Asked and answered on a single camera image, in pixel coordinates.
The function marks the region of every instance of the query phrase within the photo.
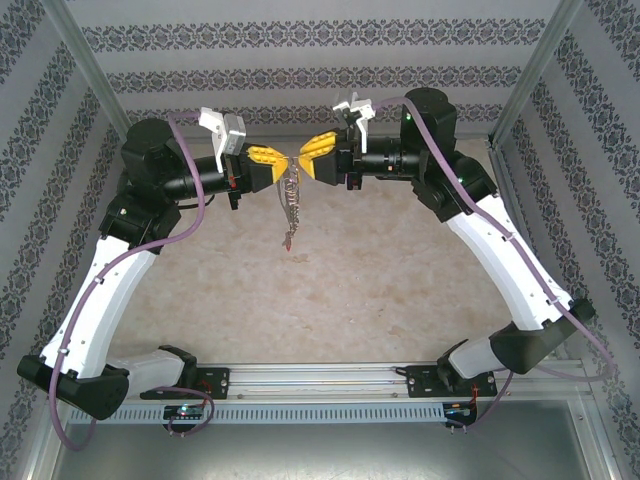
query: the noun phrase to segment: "floor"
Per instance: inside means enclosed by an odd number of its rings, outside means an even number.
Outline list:
[[[482,140],[458,149],[489,166]],[[479,262],[408,183],[366,178],[349,192],[305,176],[300,189],[290,253],[275,188],[237,211],[217,197],[142,279],[110,354],[170,343],[206,363],[435,360],[510,321]],[[186,211],[176,231],[194,218]]]

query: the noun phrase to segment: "cable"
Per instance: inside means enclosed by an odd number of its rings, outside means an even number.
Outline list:
[[[538,367],[538,369],[545,373],[554,375],[556,377],[565,378],[567,380],[574,380],[578,382],[597,382],[597,381],[609,378],[611,375],[613,375],[617,369],[617,365],[615,364],[613,357],[607,351],[604,345],[602,345],[602,343],[600,343],[600,341],[598,341],[598,339],[584,325],[582,325],[582,323],[580,323],[578,319],[575,318],[569,310],[567,310],[558,301],[558,298],[553,294],[553,291],[551,290],[549,285],[547,285],[547,282],[545,282],[545,280],[542,278],[542,275],[540,275],[540,272],[538,272],[538,269],[535,267],[535,265],[527,255],[524,247],[520,244],[520,242],[516,239],[516,237],[512,235],[512,232],[509,232],[504,226],[502,226],[500,222],[498,222],[489,213],[487,213],[482,208],[480,208],[476,204],[476,202],[474,202],[473,199],[469,196],[467,191],[460,185],[460,182],[458,182],[458,178],[456,174],[453,172],[453,170],[447,163],[446,159],[444,158],[444,155],[438,148],[438,145],[436,144],[435,140],[431,136],[431,132],[429,132],[429,129],[425,125],[424,120],[422,120],[422,117],[420,116],[420,112],[418,111],[416,106],[413,104],[413,102],[406,97],[395,97],[395,98],[389,98],[387,100],[383,100],[381,102],[375,103],[371,106],[371,108],[373,108],[373,110],[376,111],[380,108],[394,106],[394,105],[404,105],[405,107],[407,107],[407,109],[413,116],[413,120],[416,122],[416,126],[418,127],[418,130],[422,134],[422,138],[424,138],[424,141],[426,142],[427,147],[429,147],[431,154],[434,156],[434,158],[438,162],[438,165],[446,175],[447,179],[455,189],[456,193],[460,196],[460,198],[464,201],[464,203],[474,213],[477,213],[482,218],[484,218],[487,221],[487,223],[489,223],[496,230],[498,230],[504,236],[504,238],[507,241],[509,241],[511,245],[513,245],[513,247],[516,249],[520,257],[524,261],[525,265],[533,275],[533,277],[538,282],[538,285],[540,285],[540,287],[542,288],[542,291],[545,293],[549,301],[556,306],[558,311],[562,313],[562,315],[564,315],[567,318],[567,320],[569,320],[573,324],[573,326],[576,327],[577,330],[579,330],[585,337],[587,337],[587,339],[596,347],[596,349],[600,352],[600,354],[604,357],[605,361],[607,362],[607,371],[592,377],[589,377],[589,376],[577,377],[575,375],[569,375],[563,372],[556,372],[554,370],[550,370],[545,367]]]
[[[214,198],[216,198],[215,194],[211,195],[211,198],[207,200],[207,203],[205,203],[204,206],[208,207],[209,205],[211,205],[211,202],[213,202]],[[198,208],[197,203],[193,203],[191,205],[178,205],[178,210],[192,210],[194,208]]]
[[[78,300],[78,304],[71,315],[69,324],[67,325],[67,329],[64,332],[64,336],[62,337],[62,342],[60,344],[60,348],[58,349],[58,356],[56,357],[56,362],[53,367],[53,371],[51,373],[51,382],[49,383],[49,412],[51,413],[51,423],[53,424],[53,428],[56,431],[58,438],[60,438],[60,441],[62,442],[62,444],[70,450],[80,451],[84,447],[86,447],[87,444],[89,443],[89,440],[91,439],[91,436],[93,435],[93,432],[96,426],[96,419],[94,418],[93,420],[91,420],[91,426],[89,427],[89,433],[87,435],[87,438],[80,445],[74,444],[64,432],[64,427],[62,426],[60,417],[58,415],[57,401],[56,401],[57,390],[58,390],[58,379],[60,378],[64,357],[68,353],[67,348],[69,346],[69,343],[71,342],[71,334],[73,333],[73,329],[75,328],[76,323],[78,323],[78,318],[80,317],[80,313],[82,312],[82,309],[86,305],[87,300],[89,299],[89,297],[91,296],[95,288],[98,285],[100,285],[100,283],[104,280],[105,275],[109,273],[120,262],[122,262],[126,258],[131,257],[132,255],[135,255],[140,252],[144,252],[145,250],[162,247],[164,245],[169,245],[170,243],[175,243],[175,242],[179,242],[180,240],[184,240],[185,238],[190,236],[193,232],[195,232],[198,229],[198,227],[202,223],[202,220],[204,219],[205,201],[204,201],[204,190],[202,188],[202,181],[200,180],[198,168],[196,167],[196,163],[193,160],[193,157],[191,156],[191,152],[189,151],[187,142],[185,141],[184,137],[180,133],[180,130],[178,129],[178,126],[176,125],[176,121],[175,121],[176,118],[197,118],[198,116],[199,116],[198,112],[169,114],[169,126],[171,127],[173,136],[178,142],[178,145],[180,145],[180,148],[182,149],[182,152],[185,157],[185,161],[187,162],[187,166],[189,167],[189,172],[193,177],[193,184],[195,186],[196,194],[198,197],[198,215],[196,216],[196,219],[194,220],[193,224],[189,228],[187,228],[184,232],[179,233],[178,235],[174,235],[169,238],[163,238],[161,240],[154,240],[153,242],[149,242],[144,245],[140,245],[138,247],[132,248],[131,250],[128,250],[125,253],[119,255],[118,257],[113,259],[111,262],[109,262],[107,265],[105,265],[105,267],[102,270],[100,270],[100,272],[95,276],[94,281],[89,284],[87,289],[80,296],[80,299]],[[177,388],[177,387],[162,387],[162,390],[169,390],[170,388]],[[198,390],[184,389],[184,391],[185,393],[191,393],[198,396],[201,396],[202,394],[202,392]],[[211,409],[213,411],[213,401],[211,401]],[[205,422],[200,424],[202,425],[201,428],[204,428],[204,426],[209,421],[210,421],[210,418],[208,418],[207,420],[205,420]]]

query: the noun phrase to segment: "black mount bracket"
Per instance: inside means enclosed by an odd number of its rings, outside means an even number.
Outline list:
[[[396,368],[396,373],[407,379],[409,398],[473,397],[474,387],[477,397],[495,397],[498,394],[493,372],[481,373],[465,380],[451,392],[438,376],[437,365],[410,365]]]
[[[229,374],[228,368],[198,367],[194,384],[186,388],[204,392],[214,400],[226,400],[229,392]],[[142,400],[202,400],[202,397],[197,395],[162,392],[162,390],[142,392],[140,398]]]
[[[176,387],[204,392],[214,400],[225,400],[227,398],[230,375],[228,368],[198,367],[198,360],[195,356],[172,345],[162,345],[158,349],[169,352],[184,362],[182,375],[180,375],[178,383],[175,385]],[[202,397],[194,394],[163,392],[162,390],[142,392],[140,398],[142,400],[202,400]]]
[[[443,403],[442,406],[445,418],[452,420],[445,423],[447,428],[462,428],[462,425],[468,427],[478,419],[478,408],[475,402]]]

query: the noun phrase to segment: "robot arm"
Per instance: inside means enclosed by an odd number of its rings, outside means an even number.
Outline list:
[[[522,240],[509,218],[497,188],[482,166],[455,150],[456,109],[444,93],[430,88],[406,95],[422,119],[447,163],[480,208]],[[336,129],[312,138],[300,150],[301,167],[316,180],[359,190],[364,176],[410,181],[418,200],[451,228],[476,255],[509,307],[512,321],[489,337],[463,341],[439,360],[439,377],[455,390],[467,379],[490,370],[507,368],[524,374],[537,365],[574,331],[575,327],[551,304],[524,260],[508,239],[462,201],[435,161],[411,114],[402,111],[399,138],[367,138],[367,122],[375,115],[370,101],[353,97],[335,109],[346,120]],[[533,252],[526,254],[547,280],[560,302],[582,323],[594,315],[587,300],[572,300],[546,272]]]
[[[288,159],[262,145],[245,144],[242,118],[203,108],[199,122],[212,131],[215,156],[199,159],[206,194],[227,193],[232,209],[243,194],[275,183]],[[110,203],[100,225],[91,268],[63,324],[42,353],[23,357],[18,374],[48,390],[62,338],[82,293],[98,272],[127,250],[167,238],[180,219],[177,201],[196,196],[193,179],[167,122],[148,119],[129,129],[122,147],[129,185]],[[107,358],[122,313],[159,249],[142,251],[108,272],[82,309],[66,349],[58,398],[103,420],[126,397],[160,386],[193,388],[196,359],[171,346],[126,359]]]

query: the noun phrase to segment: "patterned wallpaper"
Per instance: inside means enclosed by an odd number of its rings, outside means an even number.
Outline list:
[[[594,391],[629,479],[640,477],[639,3],[585,3],[503,145],[539,257],[593,300],[590,329],[620,367]],[[604,368],[581,339],[570,351]]]
[[[0,479],[8,479],[44,405],[17,364],[64,318],[121,167],[119,138],[40,3],[2,2],[0,15]]]
[[[68,5],[132,119],[207,105],[246,115],[250,134],[278,135],[334,126],[340,89],[383,99],[424,85],[458,106],[459,131],[488,133],[558,1],[531,3]],[[397,118],[385,113],[372,132],[395,132]]]

